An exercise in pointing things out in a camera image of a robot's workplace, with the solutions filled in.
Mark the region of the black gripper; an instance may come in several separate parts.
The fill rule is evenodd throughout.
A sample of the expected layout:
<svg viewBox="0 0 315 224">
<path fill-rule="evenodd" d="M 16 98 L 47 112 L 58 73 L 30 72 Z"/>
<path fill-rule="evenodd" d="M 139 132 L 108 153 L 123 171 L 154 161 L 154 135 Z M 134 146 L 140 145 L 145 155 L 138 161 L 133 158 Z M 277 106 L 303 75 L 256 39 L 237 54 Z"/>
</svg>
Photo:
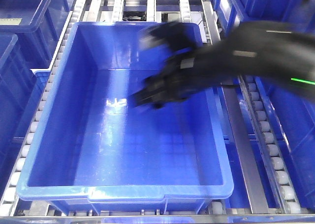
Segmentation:
<svg viewBox="0 0 315 224">
<path fill-rule="evenodd" d="M 195 23 L 169 22 L 144 29 L 140 46 L 144 50 L 165 46 L 170 56 L 162 69 L 143 81 L 143 88 L 129 96 L 132 107 L 151 105 L 162 108 L 169 102 L 182 102 L 202 89 L 204 74 L 202 40 Z"/>
</svg>

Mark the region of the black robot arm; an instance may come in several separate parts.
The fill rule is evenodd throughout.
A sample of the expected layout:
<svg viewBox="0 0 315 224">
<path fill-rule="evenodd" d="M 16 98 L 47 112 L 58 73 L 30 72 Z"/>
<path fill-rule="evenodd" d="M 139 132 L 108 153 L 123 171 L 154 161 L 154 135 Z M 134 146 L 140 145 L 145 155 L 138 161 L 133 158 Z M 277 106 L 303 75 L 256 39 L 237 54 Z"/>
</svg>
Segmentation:
<svg viewBox="0 0 315 224">
<path fill-rule="evenodd" d="M 315 98 L 315 38 L 287 23 L 243 22 L 223 40 L 198 46 L 189 38 L 186 23 L 170 22 L 146 29 L 140 42 L 145 49 L 165 44 L 172 54 L 162 70 L 130 96 L 135 107 L 159 109 L 182 102 L 239 75 L 265 77 L 298 96 Z"/>
</svg>

